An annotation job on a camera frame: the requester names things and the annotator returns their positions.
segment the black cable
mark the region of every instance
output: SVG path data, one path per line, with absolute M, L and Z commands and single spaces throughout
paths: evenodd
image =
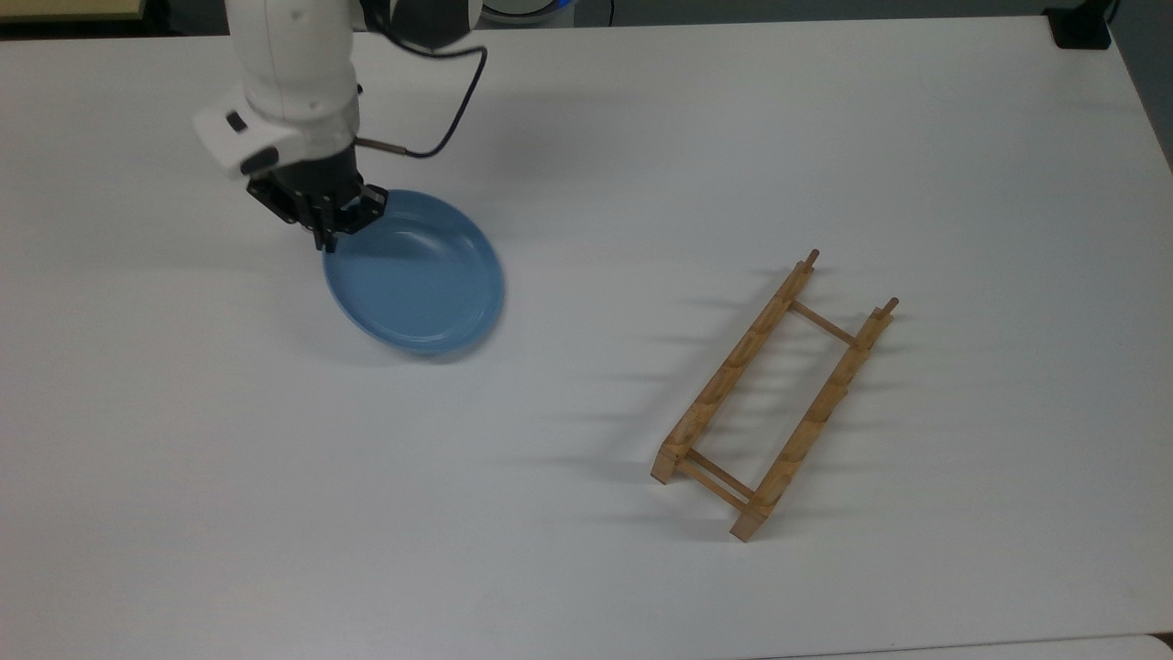
M 474 46 L 472 48 L 466 48 L 465 50 L 453 50 L 452 53 L 435 53 L 432 50 L 422 50 L 415 48 L 414 46 L 408 46 L 399 40 L 396 36 L 387 35 L 387 39 L 392 43 L 399 46 L 404 50 L 412 53 L 413 55 L 426 57 L 429 60 L 455 60 L 459 57 L 467 57 L 468 55 L 480 54 L 481 61 L 476 64 L 476 73 L 473 74 L 472 82 L 468 83 L 468 90 L 465 91 L 465 98 L 460 102 L 460 108 L 456 110 L 456 116 L 452 118 L 452 123 L 448 124 L 448 131 L 445 132 L 443 138 L 440 143 L 435 145 L 430 151 L 413 151 L 407 147 L 400 147 L 399 144 L 391 144 L 389 142 L 380 142 L 379 140 L 369 140 L 366 137 L 358 137 L 354 140 L 354 144 L 358 147 L 367 147 L 371 149 L 379 149 L 380 151 L 388 151 L 392 154 L 399 154 L 401 156 L 408 156 L 412 158 L 430 158 L 432 156 L 439 154 L 448 145 L 448 141 L 452 140 L 454 132 L 456 132 L 456 127 L 460 125 L 460 118 L 465 116 L 465 109 L 468 108 L 468 101 L 473 97 L 473 91 L 476 90 L 476 83 L 481 80 L 481 73 L 484 72 L 484 63 L 489 61 L 489 49 L 484 46 Z

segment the white device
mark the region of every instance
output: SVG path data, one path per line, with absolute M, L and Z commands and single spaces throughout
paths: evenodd
M 419 55 L 462 55 L 435 49 L 472 30 L 481 0 L 225 0 L 225 8 L 242 82 L 195 114 L 196 132 L 228 175 L 250 177 L 250 193 L 332 251 L 335 231 L 366 226 L 386 200 L 386 190 L 365 185 L 354 164 L 353 26 Z M 483 68 L 483 47 L 474 50 Z

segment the table surface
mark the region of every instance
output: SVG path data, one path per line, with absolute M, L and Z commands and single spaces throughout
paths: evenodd
M 223 38 L 0 43 L 11 659 L 748 658 L 1173 628 L 1173 177 L 1118 52 L 1040 18 L 477 34 L 433 161 L 500 252 L 423 360 L 190 114 Z M 472 62 L 357 36 L 362 134 Z M 750 544 L 664 435 L 788 267 L 902 302 Z M 836 360 L 788 318 L 703 441 L 760 478 Z

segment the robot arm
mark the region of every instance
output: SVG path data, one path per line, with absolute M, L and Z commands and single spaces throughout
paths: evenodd
M 358 172 L 352 22 L 432 52 L 468 34 L 480 0 L 226 0 L 243 81 L 196 113 L 196 132 L 231 176 L 333 251 L 334 233 L 378 219 L 386 190 Z

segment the blue object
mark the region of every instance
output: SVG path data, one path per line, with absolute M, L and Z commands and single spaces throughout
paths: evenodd
M 323 252 L 339 306 L 372 338 L 418 354 L 473 345 L 501 313 L 504 281 L 489 240 L 452 205 L 387 193 L 382 217 Z

